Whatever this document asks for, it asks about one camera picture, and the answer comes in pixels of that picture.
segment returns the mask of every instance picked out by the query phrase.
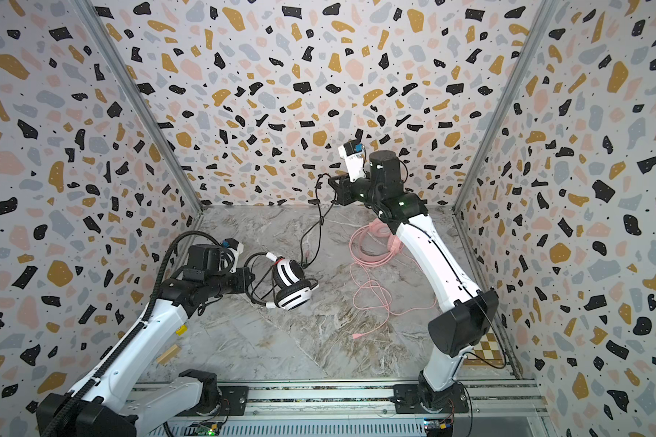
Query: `pink headphones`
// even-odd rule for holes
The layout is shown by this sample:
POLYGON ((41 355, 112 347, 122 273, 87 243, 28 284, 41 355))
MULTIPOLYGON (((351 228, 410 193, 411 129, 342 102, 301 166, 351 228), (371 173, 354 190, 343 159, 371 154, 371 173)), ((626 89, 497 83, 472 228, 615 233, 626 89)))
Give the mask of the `pink headphones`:
POLYGON ((382 222, 378 218, 374 219, 374 221, 368 224, 367 226, 363 226, 359 228, 357 232, 355 232, 352 235, 352 238, 350 238, 350 254, 357 262, 359 262, 365 267, 383 266, 384 264, 391 261, 391 258, 398 255, 402 250, 403 250, 403 243, 401 242, 401 240, 399 240, 399 237, 392 234, 391 230, 386 225, 386 223, 382 222), (389 240, 386 243, 386 248, 388 249, 388 252, 386 252, 383 255, 376 255, 376 256, 365 254, 362 251, 362 242, 364 241, 364 237, 366 237, 368 233, 376 238, 385 239, 388 237, 389 240), (358 244, 357 244, 357 249, 353 250, 352 244, 354 243, 355 240, 357 240, 358 244))

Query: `white headphones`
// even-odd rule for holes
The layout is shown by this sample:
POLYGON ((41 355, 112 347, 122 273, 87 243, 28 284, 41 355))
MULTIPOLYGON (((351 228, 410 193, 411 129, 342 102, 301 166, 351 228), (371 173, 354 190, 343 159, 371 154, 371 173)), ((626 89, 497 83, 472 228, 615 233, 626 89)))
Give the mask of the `white headphones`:
POLYGON ((275 262, 272 267, 272 280, 280 287, 274 302, 267 302, 265 306, 293 310, 308 302, 313 291, 318 289, 318 281, 312 284, 311 279, 305 278, 304 270, 294 259, 277 257, 272 252, 267 252, 265 256, 275 262))

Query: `metal track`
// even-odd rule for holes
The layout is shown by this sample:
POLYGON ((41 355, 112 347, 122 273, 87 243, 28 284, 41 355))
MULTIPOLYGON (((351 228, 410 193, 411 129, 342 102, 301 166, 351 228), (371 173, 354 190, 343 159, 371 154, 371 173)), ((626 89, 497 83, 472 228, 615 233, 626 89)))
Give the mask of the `metal track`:
MULTIPOLYGON (((542 417, 548 416, 542 396, 533 380, 462 380, 472 397, 474 416, 484 417, 542 417)), ((348 380, 348 381, 233 381, 225 385, 247 385, 250 388, 245 415, 229 417, 236 421, 267 420, 372 420, 388 418, 444 418, 447 414, 396 415, 393 395, 394 383, 416 384, 415 380, 348 380)), ((147 391, 162 387, 163 383, 136 384, 129 401, 147 391)), ((469 414, 455 415, 468 417, 469 414)), ((199 420, 198 417, 175 420, 199 420)))

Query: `headphones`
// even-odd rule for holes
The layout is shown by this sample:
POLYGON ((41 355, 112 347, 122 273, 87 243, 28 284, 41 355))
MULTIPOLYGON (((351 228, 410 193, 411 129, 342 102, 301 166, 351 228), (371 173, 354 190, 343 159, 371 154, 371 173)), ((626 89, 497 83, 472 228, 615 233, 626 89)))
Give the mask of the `headphones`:
POLYGON ((267 252, 265 256, 275 262, 272 266, 272 282, 280 287, 274 302, 267 302, 265 306, 293 310, 308 302, 313 291, 318 288, 318 281, 306 278, 304 270, 294 259, 277 257, 272 252, 267 252))
POLYGON ((365 267, 383 266, 384 264, 389 262, 391 258, 398 255, 402 250, 403 250, 402 241, 399 240, 399 237, 391 233, 391 230, 389 229, 388 225, 386 225, 386 223, 382 222, 378 218, 374 219, 374 221, 368 224, 367 226, 360 228, 357 232, 355 232, 354 235, 352 235, 352 238, 350 239, 350 254, 357 262, 359 262, 365 267), (388 250, 388 252, 376 256, 365 254, 362 251, 362 242, 364 241, 364 237, 366 237, 368 233, 376 238, 385 239, 388 237, 389 240, 386 243, 386 249, 388 250), (358 243, 357 250, 353 251, 352 243, 355 240, 357 240, 358 243))

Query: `checkered tile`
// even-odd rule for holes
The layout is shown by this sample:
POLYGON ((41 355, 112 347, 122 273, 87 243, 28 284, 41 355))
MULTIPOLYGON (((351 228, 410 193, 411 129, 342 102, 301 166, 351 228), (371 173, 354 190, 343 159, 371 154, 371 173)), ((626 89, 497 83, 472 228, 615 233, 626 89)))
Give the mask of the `checkered tile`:
MULTIPOLYGON (((481 337, 481 341, 473 347, 473 353, 479 355, 481 358, 488 360, 491 364, 496 366, 503 365, 503 354, 501 354, 500 346, 496 341, 496 336, 489 332, 485 337, 481 337)), ((464 359, 465 366, 487 366, 485 362, 472 355, 467 355, 464 359)))

